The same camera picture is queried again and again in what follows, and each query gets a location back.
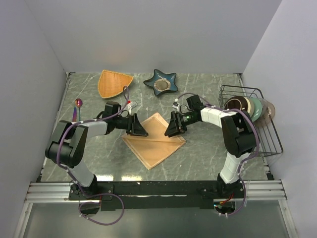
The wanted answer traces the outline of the peach satin napkin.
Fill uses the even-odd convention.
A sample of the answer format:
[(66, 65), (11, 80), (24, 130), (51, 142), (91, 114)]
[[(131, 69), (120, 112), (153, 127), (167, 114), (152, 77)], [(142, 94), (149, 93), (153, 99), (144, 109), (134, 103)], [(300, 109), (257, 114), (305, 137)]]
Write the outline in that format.
[(148, 136), (124, 134), (122, 139), (148, 170), (160, 164), (186, 143), (180, 135), (174, 137), (164, 135), (168, 123), (159, 113), (153, 114), (141, 125)]

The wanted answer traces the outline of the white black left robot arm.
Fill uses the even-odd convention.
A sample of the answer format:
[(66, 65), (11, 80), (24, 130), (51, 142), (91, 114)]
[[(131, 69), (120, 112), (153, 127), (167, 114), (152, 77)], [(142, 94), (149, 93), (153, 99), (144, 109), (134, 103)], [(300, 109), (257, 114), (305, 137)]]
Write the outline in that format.
[(98, 195), (98, 180), (83, 160), (86, 142), (93, 137), (108, 135), (114, 129), (125, 130), (132, 136), (149, 135), (136, 114), (124, 117), (122, 112), (119, 103), (110, 101), (95, 119), (80, 122), (61, 120), (48, 142), (45, 157), (64, 169), (87, 199)]

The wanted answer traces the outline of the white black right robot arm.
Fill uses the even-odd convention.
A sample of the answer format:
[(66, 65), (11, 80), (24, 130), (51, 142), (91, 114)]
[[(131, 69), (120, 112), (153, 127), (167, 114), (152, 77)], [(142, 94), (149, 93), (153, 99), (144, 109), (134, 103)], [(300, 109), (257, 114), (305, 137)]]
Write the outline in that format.
[(246, 111), (239, 109), (221, 109), (211, 104), (204, 104), (197, 94), (188, 93), (186, 99), (188, 112), (180, 111), (178, 99), (175, 99), (169, 125), (164, 133), (167, 137), (184, 134), (187, 126), (205, 122), (218, 126), (222, 130), (223, 141), (227, 150), (224, 166), (217, 176), (215, 187), (207, 190), (227, 198), (232, 193), (244, 190), (245, 184), (241, 178), (244, 164), (255, 157), (252, 152), (259, 151), (259, 136), (255, 126)]

